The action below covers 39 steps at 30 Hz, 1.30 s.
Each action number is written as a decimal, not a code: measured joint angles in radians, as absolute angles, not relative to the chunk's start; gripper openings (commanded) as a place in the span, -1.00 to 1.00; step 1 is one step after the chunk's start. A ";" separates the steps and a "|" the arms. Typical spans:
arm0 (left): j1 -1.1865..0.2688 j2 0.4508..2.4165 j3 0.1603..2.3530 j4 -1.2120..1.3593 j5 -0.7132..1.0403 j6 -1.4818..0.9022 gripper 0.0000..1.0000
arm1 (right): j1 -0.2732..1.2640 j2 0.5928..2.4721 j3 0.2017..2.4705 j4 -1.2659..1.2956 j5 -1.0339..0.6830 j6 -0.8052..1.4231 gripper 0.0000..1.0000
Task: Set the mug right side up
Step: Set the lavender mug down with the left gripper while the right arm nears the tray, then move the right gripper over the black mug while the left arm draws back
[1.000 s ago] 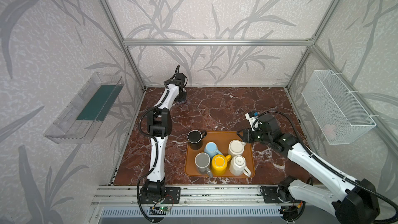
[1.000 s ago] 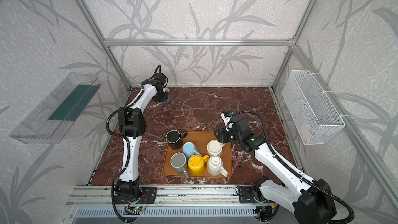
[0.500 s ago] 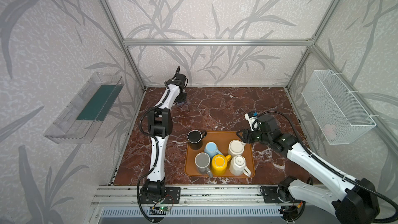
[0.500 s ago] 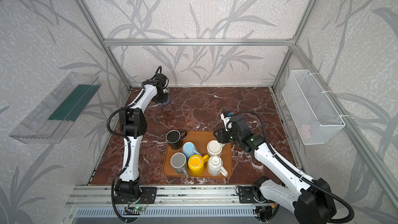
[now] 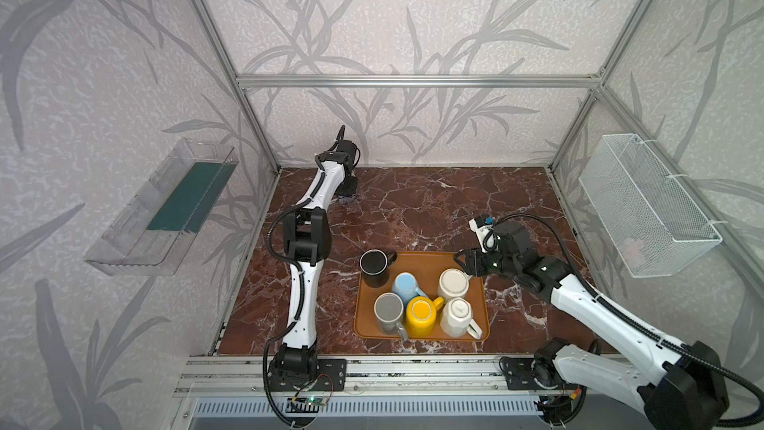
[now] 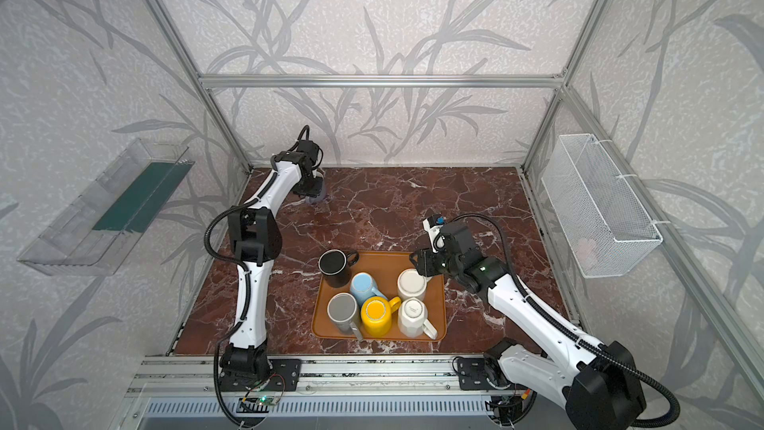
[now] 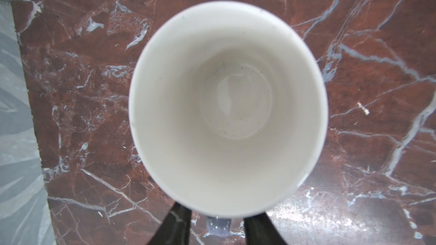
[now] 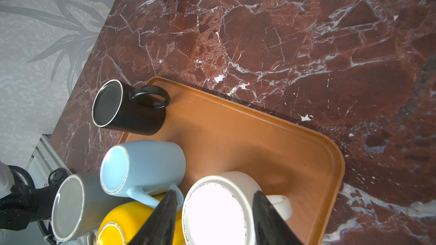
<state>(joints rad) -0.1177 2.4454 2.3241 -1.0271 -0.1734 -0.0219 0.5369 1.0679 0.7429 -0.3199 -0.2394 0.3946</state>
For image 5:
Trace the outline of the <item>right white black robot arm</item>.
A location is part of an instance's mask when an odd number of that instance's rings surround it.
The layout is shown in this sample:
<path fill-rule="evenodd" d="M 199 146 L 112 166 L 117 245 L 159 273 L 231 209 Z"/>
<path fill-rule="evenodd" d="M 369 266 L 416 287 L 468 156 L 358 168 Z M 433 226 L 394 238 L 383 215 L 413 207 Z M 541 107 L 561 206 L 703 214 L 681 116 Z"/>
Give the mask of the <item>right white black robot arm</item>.
<path fill-rule="evenodd" d="M 686 344 L 633 315 L 582 276 L 562 239 L 562 258 L 538 254 L 523 214 L 495 219 L 487 214 L 469 225 L 479 245 L 454 256 L 470 276 L 497 275 L 569 314 L 618 350 L 624 364 L 557 340 L 542 356 L 567 383 L 593 388 L 641 412 L 656 429 L 744 428 L 759 424 L 763 410 L 727 418 L 726 384 L 763 398 L 756 384 L 723 367 L 703 342 Z"/>

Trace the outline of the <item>purple mug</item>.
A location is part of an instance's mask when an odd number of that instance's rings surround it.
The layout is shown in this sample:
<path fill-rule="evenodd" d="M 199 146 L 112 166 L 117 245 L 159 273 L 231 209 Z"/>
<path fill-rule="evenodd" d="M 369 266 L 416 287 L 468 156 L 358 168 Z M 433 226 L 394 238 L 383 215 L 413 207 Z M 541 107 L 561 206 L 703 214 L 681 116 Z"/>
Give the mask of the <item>purple mug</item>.
<path fill-rule="evenodd" d="M 357 196 L 341 197 L 338 199 L 337 203 L 345 212 L 357 213 L 361 211 L 360 199 Z"/>

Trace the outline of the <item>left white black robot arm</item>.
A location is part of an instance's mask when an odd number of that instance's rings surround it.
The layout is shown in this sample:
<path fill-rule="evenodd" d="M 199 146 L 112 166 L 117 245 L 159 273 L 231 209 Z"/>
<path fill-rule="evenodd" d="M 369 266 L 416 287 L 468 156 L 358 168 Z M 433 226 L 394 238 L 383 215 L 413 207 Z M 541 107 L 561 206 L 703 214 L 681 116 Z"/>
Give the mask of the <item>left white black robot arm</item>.
<path fill-rule="evenodd" d="M 341 127 L 332 146 L 314 157 L 318 170 L 310 187 L 269 228 L 269 254 L 290 265 L 292 283 L 288 327 L 265 346 L 268 354 L 272 344 L 282 342 L 267 371 L 272 377 L 314 380 L 318 375 L 318 281 L 332 241 L 327 209 L 333 197 L 351 196 L 357 187 L 353 171 L 359 149 L 344 135 Z"/>

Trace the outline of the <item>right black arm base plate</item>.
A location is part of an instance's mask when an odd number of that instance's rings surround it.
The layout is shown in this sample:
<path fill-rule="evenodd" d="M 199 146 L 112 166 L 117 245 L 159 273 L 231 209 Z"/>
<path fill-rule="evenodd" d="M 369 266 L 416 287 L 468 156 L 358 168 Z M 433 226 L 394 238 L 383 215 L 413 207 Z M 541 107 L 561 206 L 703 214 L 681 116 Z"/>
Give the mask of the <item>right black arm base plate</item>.
<path fill-rule="evenodd" d="M 580 394 L 581 387 L 566 382 L 551 362 L 535 358 L 502 356 L 499 370 L 509 390 L 547 390 L 562 394 Z"/>

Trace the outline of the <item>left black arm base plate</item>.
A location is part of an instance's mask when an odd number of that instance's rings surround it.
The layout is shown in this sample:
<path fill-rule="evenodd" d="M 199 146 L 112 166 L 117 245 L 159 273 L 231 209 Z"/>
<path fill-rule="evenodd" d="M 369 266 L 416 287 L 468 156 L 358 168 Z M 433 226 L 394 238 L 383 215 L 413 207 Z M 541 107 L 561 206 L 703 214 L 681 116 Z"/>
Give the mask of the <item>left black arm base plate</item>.
<path fill-rule="evenodd" d="M 270 391 L 297 391 L 306 386 L 312 391 L 342 391 L 347 378 L 347 360 L 320 358 L 309 373 L 278 369 L 271 362 L 267 378 Z"/>

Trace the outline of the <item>black mug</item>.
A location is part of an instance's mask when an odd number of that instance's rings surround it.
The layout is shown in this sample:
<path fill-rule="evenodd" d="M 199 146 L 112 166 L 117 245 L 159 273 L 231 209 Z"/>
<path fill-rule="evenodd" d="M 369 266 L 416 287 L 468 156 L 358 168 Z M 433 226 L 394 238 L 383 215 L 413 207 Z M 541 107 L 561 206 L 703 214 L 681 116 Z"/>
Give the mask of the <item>black mug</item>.
<path fill-rule="evenodd" d="M 372 249 L 364 252 L 360 258 L 363 282 L 372 289 L 381 288 L 389 280 L 389 268 L 396 262 L 396 251 Z"/>

